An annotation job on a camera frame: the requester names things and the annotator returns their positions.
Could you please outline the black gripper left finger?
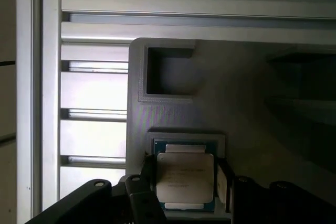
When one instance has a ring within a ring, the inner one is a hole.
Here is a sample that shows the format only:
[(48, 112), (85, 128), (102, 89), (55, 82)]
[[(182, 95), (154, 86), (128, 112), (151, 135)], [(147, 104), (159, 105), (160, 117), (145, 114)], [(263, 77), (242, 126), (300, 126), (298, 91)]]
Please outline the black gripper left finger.
[(93, 179), (56, 202), (29, 223), (167, 223), (151, 189), (155, 157), (148, 155), (139, 174), (115, 186)]

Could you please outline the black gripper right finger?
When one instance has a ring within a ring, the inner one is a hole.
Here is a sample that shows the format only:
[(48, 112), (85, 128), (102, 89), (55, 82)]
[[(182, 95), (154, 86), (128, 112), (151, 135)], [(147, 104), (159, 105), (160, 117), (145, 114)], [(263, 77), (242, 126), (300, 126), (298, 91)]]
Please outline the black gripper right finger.
[(293, 183), (263, 187), (236, 175), (225, 158), (217, 165), (217, 195), (232, 223), (335, 223), (335, 206)]

